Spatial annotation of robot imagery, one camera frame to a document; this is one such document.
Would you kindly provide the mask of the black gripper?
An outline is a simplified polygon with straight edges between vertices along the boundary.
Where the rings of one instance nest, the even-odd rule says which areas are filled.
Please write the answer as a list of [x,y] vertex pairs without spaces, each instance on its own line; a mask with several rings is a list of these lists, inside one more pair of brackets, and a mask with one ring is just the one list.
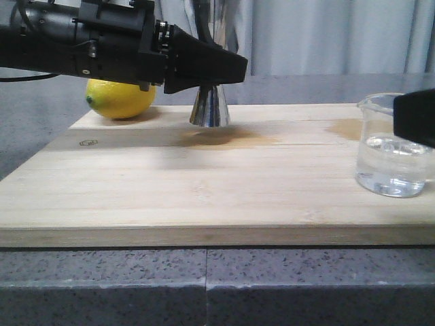
[[135,84],[164,82],[153,1],[1,2],[1,66]]

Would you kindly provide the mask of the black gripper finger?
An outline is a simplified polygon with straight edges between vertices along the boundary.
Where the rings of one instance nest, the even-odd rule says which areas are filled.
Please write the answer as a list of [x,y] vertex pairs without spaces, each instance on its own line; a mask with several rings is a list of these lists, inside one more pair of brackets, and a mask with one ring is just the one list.
[[219,46],[215,39],[215,1],[193,0],[192,6],[198,39]]
[[214,42],[201,41],[175,24],[170,26],[164,93],[174,94],[197,86],[241,83],[246,70],[245,57]]
[[397,137],[434,147],[434,89],[397,96],[393,101],[393,130]]

